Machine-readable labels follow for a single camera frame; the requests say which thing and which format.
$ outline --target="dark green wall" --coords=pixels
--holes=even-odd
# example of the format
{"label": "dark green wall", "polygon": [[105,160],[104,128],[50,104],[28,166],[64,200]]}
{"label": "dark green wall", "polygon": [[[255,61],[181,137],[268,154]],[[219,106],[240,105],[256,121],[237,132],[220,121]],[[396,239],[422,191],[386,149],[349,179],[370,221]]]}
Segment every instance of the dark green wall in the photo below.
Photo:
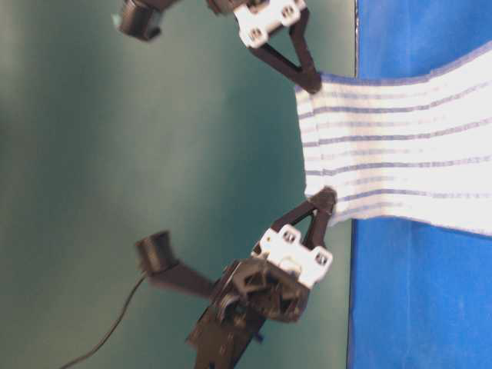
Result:
{"label": "dark green wall", "polygon": [[[318,67],[352,75],[353,2],[308,5]],[[145,235],[171,229],[176,254],[216,278],[303,200],[293,86],[253,59],[234,19],[185,1],[145,45],[113,29],[119,7],[0,0],[1,368],[56,368],[95,344]],[[301,322],[266,324],[238,369],[344,367],[350,224],[327,244],[334,264]],[[191,368],[184,340],[204,307],[145,284],[78,367]]]}

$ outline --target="white bracket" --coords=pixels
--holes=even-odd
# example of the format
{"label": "white bracket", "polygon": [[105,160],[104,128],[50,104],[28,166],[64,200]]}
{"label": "white bracket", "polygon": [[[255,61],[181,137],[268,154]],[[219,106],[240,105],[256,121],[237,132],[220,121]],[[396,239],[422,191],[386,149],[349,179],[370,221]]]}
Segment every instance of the white bracket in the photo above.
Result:
{"label": "white bracket", "polygon": [[306,8],[304,0],[270,0],[257,8],[246,4],[238,6],[234,15],[239,24],[239,37],[248,48],[259,48],[271,32],[280,27],[290,27]]}
{"label": "white bracket", "polygon": [[298,278],[309,289],[321,281],[333,261],[333,255],[321,246],[309,250],[301,244],[301,233],[286,224],[280,232],[269,228],[251,256],[263,258]]}

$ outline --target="striped towel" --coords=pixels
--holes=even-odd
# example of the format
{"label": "striped towel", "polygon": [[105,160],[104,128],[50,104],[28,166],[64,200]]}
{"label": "striped towel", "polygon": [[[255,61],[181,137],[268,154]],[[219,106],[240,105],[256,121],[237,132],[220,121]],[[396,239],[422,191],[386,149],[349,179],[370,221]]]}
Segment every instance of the striped towel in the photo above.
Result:
{"label": "striped towel", "polygon": [[338,196],[331,224],[394,216],[492,235],[492,42],[428,75],[323,74],[296,88],[307,196]]}

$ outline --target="black cable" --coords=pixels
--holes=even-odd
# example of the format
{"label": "black cable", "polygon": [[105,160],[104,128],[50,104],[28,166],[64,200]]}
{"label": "black cable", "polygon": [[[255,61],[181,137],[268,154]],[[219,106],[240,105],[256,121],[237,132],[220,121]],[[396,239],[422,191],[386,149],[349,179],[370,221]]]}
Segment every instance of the black cable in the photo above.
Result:
{"label": "black cable", "polygon": [[106,341],[108,340],[108,338],[113,334],[113,332],[115,331],[116,327],[120,324],[121,322],[121,319],[123,319],[123,316],[125,315],[127,309],[128,309],[128,306],[130,304],[130,301],[131,301],[131,298],[133,298],[133,295],[135,294],[135,292],[137,291],[138,287],[140,287],[140,284],[144,281],[144,279],[146,278],[147,276],[144,275],[142,276],[137,284],[131,289],[131,292],[130,294],[128,295],[128,297],[126,298],[125,300],[125,304],[123,305],[123,308],[121,309],[121,313],[119,314],[118,318],[116,318],[116,321],[113,323],[113,325],[111,326],[111,328],[109,328],[109,331],[105,334],[105,336],[99,341],[98,344],[96,344],[94,346],[94,348],[92,348],[88,353],[86,354],[83,354],[77,358],[75,358],[74,360],[72,361],[69,361],[67,364],[61,366],[59,369],[67,369],[68,367],[71,367],[72,365],[75,365],[77,363],[80,363],[81,361],[84,361],[85,359],[89,358],[90,356],[92,356],[93,354],[95,354],[101,347],[103,344],[106,343]]}

